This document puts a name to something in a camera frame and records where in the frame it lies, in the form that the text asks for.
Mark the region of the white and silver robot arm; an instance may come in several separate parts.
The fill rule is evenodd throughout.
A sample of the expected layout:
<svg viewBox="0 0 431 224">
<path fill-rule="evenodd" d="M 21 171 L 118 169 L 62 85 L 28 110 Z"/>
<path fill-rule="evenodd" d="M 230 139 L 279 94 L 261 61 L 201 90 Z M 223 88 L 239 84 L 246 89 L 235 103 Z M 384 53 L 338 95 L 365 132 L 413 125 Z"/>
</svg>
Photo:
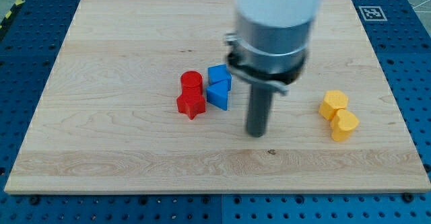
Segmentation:
<svg viewBox="0 0 431 224">
<path fill-rule="evenodd" d="M 235 0 L 226 64 L 243 81 L 287 94 L 300 74 L 320 0 Z"/>
</svg>

